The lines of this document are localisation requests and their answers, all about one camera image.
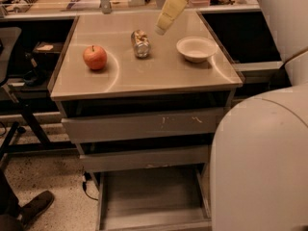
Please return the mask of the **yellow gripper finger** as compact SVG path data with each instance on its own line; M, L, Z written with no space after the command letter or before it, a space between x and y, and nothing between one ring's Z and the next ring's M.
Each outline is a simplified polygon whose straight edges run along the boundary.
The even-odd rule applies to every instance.
M164 35L186 8L187 3L188 0L166 0L155 25L156 33L161 36Z

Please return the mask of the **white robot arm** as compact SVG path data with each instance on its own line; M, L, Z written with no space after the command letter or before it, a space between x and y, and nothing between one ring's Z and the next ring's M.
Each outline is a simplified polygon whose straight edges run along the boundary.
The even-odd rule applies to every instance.
M212 231L308 230L308 0L257 0L290 86L242 101L212 144Z

